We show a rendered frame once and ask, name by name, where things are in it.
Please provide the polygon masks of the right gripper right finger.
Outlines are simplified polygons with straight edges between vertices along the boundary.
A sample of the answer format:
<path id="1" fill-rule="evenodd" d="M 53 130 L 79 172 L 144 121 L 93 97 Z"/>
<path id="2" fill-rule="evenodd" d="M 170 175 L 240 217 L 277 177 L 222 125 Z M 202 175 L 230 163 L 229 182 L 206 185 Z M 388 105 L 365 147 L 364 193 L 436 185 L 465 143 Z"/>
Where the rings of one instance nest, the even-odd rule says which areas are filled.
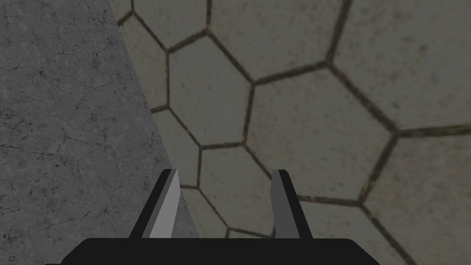
<path id="1" fill-rule="evenodd" d="M 276 238 L 312 239 L 298 196 L 286 170 L 273 170 L 271 204 Z"/>

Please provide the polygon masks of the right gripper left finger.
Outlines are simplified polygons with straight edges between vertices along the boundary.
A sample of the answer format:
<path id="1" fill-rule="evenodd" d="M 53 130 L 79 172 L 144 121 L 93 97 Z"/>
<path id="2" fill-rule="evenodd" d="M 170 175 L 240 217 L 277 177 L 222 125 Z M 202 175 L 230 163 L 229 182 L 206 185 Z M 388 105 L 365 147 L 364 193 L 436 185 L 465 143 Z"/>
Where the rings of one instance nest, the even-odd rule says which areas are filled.
<path id="1" fill-rule="evenodd" d="M 177 169 L 161 172 L 130 238 L 171 238 L 180 200 L 180 182 Z"/>

